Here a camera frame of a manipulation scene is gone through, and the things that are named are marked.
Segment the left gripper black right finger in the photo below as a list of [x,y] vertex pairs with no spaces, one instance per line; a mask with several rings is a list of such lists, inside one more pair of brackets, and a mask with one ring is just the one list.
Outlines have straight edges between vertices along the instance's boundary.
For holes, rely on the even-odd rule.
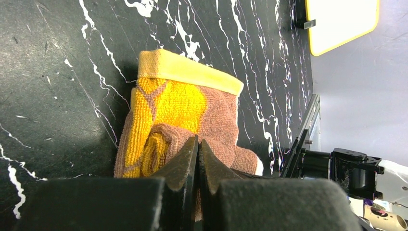
[[359,231],[344,191],[329,180],[242,178],[199,148],[205,231]]

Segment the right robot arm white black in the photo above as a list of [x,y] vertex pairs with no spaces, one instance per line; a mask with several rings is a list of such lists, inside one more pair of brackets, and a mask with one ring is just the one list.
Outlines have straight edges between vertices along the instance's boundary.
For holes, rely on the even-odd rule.
[[363,231],[406,231],[407,216],[392,206],[408,207],[408,168],[364,153],[335,148],[332,152],[301,149],[293,158],[292,176],[336,182]]

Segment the brown and yellow cloth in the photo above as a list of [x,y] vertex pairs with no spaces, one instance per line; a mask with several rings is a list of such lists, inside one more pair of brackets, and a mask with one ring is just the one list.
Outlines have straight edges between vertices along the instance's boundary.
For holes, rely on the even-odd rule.
[[140,52],[114,176],[152,175],[193,136],[207,141],[227,167],[262,175],[259,157],[237,145],[243,87],[237,78],[185,56],[164,49]]

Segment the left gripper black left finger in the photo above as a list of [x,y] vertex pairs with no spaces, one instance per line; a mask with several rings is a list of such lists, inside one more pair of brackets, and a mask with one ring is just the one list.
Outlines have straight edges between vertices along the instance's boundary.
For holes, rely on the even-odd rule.
[[17,231],[191,231],[199,141],[150,177],[77,178],[42,184]]

